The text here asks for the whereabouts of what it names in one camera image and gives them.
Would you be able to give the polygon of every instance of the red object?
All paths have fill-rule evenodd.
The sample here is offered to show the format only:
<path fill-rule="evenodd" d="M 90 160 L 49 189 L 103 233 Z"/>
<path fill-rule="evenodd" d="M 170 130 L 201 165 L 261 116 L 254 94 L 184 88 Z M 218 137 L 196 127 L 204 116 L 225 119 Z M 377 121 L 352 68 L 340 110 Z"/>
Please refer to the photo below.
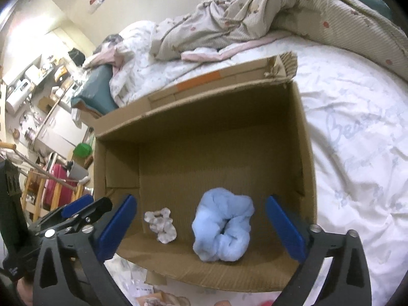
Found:
<path fill-rule="evenodd" d="M 51 168 L 50 174 L 62 180 L 67 179 L 67 171 L 62 167 L 61 164 L 57 164 L 57 163 L 54 164 L 53 167 Z M 67 182 L 67 184 L 72 185 L 72 186 L 77 185 L 76 182 Z M 48 180 L 48 184 L 45 190 L 44 203 L 50 206 L 51 206 L 52 198 L 54 196 L 55 185 L 56 185 L 56 182 L 54 180 Z M 60 202 L 58 204 L 58 207 L 64 206 L 67 203 L 70 203 L 71 196 L 72 196 L 72 190 L 63 186 L 61 189 L 61 196 L 60 196 Z"/>
<path fill-rule="evenodd" d="M 96 0 L 89 0 L 89 4 L 93 4 Z"/>
<path fill-rule="evenodd" d="M 274 302 L 273 300 L 268 300 L 264 302 L 261 306 L 272 306 L 273 302 Z"/>

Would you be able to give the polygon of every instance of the teal pillow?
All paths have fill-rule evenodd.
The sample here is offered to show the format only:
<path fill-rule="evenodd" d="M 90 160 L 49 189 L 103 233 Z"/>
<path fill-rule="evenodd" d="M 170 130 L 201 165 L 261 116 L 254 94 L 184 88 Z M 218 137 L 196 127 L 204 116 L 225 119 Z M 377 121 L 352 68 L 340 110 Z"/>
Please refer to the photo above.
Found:
<path fill-rule="evenodd" d="M 112 76 L 112 66 L 109 64 L 103 64 L 92 70 L 81 93 L 71 99 L 71 107 L 82 102 L 87 109 L 96 111 L 100 115 L 106 115 L 118 109 L 109 88 Z"/>

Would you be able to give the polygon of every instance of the light blue cloth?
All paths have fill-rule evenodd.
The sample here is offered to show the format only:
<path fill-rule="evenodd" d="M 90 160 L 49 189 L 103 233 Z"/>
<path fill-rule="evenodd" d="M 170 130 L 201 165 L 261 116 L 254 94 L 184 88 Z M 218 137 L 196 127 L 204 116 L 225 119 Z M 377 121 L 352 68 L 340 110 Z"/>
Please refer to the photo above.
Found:
<path fill-rule="evenodd" d="M 202 261 L 237 261 L 248 248 L 254 211 L 246 195 L 224 188 L 205 192 L 193 221 L 194 252 Z"/>

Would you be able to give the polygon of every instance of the beige floral comforter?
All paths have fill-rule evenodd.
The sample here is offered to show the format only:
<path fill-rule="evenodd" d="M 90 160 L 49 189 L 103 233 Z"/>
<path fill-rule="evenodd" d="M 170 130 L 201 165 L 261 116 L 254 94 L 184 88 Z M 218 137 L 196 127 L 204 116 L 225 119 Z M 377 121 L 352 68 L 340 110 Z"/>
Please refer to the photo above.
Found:
<path fill-rule="evenodd" d="M 156 25 L 150 53 L 179 59 L 187 50 L 224 48 L 275 29 L 350 50 L 408 80 L 407 37 L 358 0 L 204 1 L 193 13 Z"/>

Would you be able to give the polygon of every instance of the cabinet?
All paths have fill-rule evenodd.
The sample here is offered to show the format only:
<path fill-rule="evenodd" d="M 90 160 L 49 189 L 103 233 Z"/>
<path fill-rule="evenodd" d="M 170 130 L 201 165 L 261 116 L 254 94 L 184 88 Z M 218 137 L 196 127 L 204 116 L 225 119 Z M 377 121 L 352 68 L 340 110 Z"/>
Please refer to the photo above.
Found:
<path fill-rule="evenodd" d="M 67 158 L 75 146 L 82 142 L 88 127 L 71 119 L 71 114 L 56 105 L 45 125 L 42 127 L 34 144 L 42 152 L 57 152 Z"/>

